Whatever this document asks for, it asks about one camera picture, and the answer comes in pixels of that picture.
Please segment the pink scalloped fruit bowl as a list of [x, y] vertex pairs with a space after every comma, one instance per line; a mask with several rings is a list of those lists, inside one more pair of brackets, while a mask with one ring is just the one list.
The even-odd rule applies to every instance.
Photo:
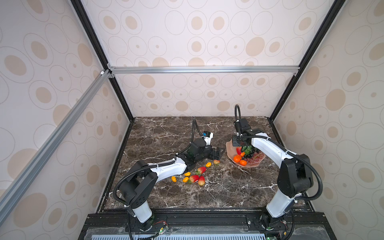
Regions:
[[[234, 158], [234, 156], [236, 156], [236, 155], [238, 155], [237, 154], [237, 150], [236, 150], [236, 148], [237, 147], [233, 147], [233, 145], [232, 145], [232, 141], [229, 141], [229, 142], [227, 142], [226, 143], [226, 148], [227, 148], [227, 155], [228, 155], [228, 157], [230, 158], [230, 160], [233, 162], [233, 163], [235, 163], [234, 162], [234, 160], [233, 160], [233, 158]], [[260, 165], [260, 163], [258, 164], [258, 165], [250, 165], [250, 164], [248, 164], [247, 163], [247, 165], [246, 166], [242, 166], [240, 163], [235, 163], [237, 166], [240, 166], [240, 167], [244, 167], [244, 168], [255, 168], [255, 167], [258, 167], [259, 165]]]

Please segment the green fake grape bunch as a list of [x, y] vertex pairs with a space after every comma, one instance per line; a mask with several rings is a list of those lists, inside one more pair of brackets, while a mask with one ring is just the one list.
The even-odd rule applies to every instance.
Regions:
[[245, 153], [245, 155], [250, 155], [254, 152], [255, 148], [253, 146], [244, 146], [242, 147], [242, 153]]

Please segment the black fake grape bunch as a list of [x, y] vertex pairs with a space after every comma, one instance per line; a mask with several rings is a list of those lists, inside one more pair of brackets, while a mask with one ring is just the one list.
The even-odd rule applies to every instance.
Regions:
[[254, 157], [254, 152], [250, 155], [245, 155], [244, 157], [242, 157], [242, 160], [250, 161], [253, 159], [253, 157]]

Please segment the red fake grape bunch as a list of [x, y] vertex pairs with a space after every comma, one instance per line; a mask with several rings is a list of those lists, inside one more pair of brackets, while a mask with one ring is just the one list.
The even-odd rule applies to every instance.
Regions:
[[262, 160], [264, 160], [266, 155], [263, 152], [254, 152], [251, 156], [247, 158], [247, 163], [250, 165], [258, 165]]

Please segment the fake peach strawberry front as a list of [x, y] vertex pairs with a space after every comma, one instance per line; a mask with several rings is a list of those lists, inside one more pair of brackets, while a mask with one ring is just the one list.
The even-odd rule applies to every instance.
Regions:
[[206, 183], [205, 177], [204, 176], [200, 176], [199, 179], [198, 179], [198, 185], [199, 186], [204, 186], [205, 183]]

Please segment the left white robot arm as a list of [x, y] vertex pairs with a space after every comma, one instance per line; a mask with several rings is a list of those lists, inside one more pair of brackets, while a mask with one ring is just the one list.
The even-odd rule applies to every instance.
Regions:
[[218, 161], [221, 153], [220, 148], [211, 145], [213, 136], [211, 132], [201, 132], [197, 121], [193, 119], [191, 140], [185, 149], [165, 162], [136, 162], [114, 187], [113, 198], [125, 205], [128, 213], [139, 223], [152, 222], [154, 215], [149, 207], [148, 197], [156, 183], [184, 175], [194, 170], [196, 165], [205, 159]]

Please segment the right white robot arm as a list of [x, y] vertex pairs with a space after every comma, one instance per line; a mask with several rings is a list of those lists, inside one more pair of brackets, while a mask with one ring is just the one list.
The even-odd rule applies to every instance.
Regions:
[[279, 189], [266, 206], [266, 213], [263, 214], [266, 219], [282, 217], [299, 200], [312, 201], [321, 196], [323, 181], [307, 155], [298, 155], [272, 140], [266, 133], [252, 129], [241, 116], [239, 105], [235, 105], [234, 126], [234, 147], [241, 148], [245, 157], [250, 157], [258, 150], [273, 160], [280, 169], [277, 179]]

